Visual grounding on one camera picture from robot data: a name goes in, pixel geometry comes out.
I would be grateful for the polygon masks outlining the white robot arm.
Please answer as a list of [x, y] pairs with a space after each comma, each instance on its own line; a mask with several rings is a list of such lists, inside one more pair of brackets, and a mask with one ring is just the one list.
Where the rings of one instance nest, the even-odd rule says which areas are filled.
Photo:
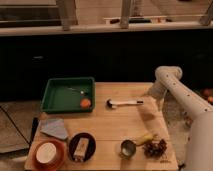
[[184, 171], [213, 171], [213, 105], [194, 93], [181, 81], [178, 66], [160, 66], [148, 94], [156, 100], [169, 91], [193, 120], [187, 143]]

